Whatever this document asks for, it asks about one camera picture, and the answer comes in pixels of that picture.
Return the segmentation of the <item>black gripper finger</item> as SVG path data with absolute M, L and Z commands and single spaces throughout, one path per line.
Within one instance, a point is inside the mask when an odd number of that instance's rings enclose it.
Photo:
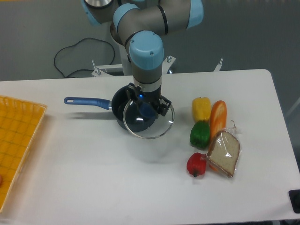
M 128 100 L 135 101 L 136 97 L 136 87 L 133 83 L 129 83 L 128 86 L 125 88 L 126 96 Z
M 153 101 L 153 109 L 155 111 L 155 116 L 161 115 L 165 116 L 171 106 L 171 101 L 160 96 Z

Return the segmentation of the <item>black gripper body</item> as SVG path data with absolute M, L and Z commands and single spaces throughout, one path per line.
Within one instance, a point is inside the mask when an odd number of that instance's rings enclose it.
M 150 105 L 159 105 L 161 96 L 161 86 L 151 92 L 145 92 L 141 90 L 141 87 L 133 86 L 132 102 L 136 104 L 147 103 Z

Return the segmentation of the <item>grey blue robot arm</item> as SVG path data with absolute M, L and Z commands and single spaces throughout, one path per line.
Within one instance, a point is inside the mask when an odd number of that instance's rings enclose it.
M 121 44 L 131 63 L 136 98 L 165 115 L 170 101 L 161 97 L 164 47 L 161 36 L 199 25 L 204 17 L 200 0 L 160 0 L 146 7 L 143 0 L 83 0 L 92 23 L 112 23 L 111 36 Z

